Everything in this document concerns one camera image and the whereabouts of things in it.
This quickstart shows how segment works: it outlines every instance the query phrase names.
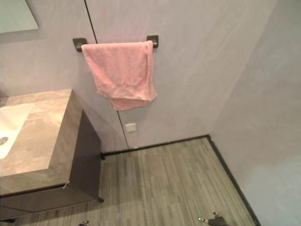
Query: white sink basin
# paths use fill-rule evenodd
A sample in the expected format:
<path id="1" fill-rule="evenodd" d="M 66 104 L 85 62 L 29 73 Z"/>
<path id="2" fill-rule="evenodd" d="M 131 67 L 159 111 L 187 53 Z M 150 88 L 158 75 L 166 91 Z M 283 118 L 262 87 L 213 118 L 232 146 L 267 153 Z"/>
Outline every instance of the white sink basin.
<path id="1" fill-rule="evenodd" d="M 8 137 L 0 145 L 0 159 L 8 155 L 33 106 L 34 104 L 25 104 L 0 108 L 0 139 Z"/>

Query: dark cabinet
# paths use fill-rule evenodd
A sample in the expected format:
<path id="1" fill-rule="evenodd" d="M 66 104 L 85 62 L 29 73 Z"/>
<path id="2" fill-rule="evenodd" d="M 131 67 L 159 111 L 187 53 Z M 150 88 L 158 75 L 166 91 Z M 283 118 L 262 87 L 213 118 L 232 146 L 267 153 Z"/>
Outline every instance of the dark cabinet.
<path id="1" fill-rule="evenodd" d="M 65 185 L 4 195 L 0 199 L 1 219 L 53 210 L 83 202 L 103 200 L 98 197 L 101 169 L 101 141 L 82 112 L 69 182 Z"/>

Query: floor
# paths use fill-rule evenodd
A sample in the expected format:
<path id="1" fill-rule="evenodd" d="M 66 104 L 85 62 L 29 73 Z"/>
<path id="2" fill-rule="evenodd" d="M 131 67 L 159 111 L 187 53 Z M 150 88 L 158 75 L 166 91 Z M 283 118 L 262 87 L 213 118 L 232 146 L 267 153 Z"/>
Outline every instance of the floor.
<path id="1" fill-rule="evenodd" d="M 206 138 L 112 155 L 102 164 L 103 204 L 19 218 L 15 226 L 198 226 L 217 211 L 231 226 L 254 226 Z"/>

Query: towel bar bracket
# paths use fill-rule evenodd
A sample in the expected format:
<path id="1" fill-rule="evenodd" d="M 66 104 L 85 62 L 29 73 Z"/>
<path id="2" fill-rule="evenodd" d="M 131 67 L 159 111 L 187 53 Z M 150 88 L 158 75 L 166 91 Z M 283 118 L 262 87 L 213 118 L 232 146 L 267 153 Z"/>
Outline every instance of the towel bar bracket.
<path id="1" fill-rule="evenodd" d="M 87 44 L 87 40 L 85 38 L 75 38 L 73 39 L 73 44 L 75 46 L 76 51 L 82 52 L 81 46 Z"/>
<path id="2" fill-rule="evenodd" d="M 152 41 L 153 48 L 158 48 L 159 46 L 159 36 L 157 34 L 154 35 L 148 35 L 146 38 L 147 41 Z"/>
<path id="3" fill-rule="evenodd" d="M 87 40 L 85 38 L 74 38 L 73 44 L 75 46 L 76 51 L 82 52 L 81 46 L 87 44 Z M 158 35 L 148 35 L 146 38 L 147 41 L 153 42 L 153 48 L 158 48 L 159 46 L 159 36 Z"/>

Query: marble countertop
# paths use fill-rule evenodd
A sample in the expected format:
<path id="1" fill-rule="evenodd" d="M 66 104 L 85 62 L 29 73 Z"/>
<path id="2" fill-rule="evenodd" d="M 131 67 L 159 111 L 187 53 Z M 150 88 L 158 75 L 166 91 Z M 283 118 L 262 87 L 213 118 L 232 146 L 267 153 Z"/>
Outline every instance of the marble countertop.
<path id="1" fill-rule="evenodd" d="M 82 107 L 71 89 L 1 98 L 0 107 L 34 104 L 7 157 L 0 160 L 0 195 L 69 180 Z"/>

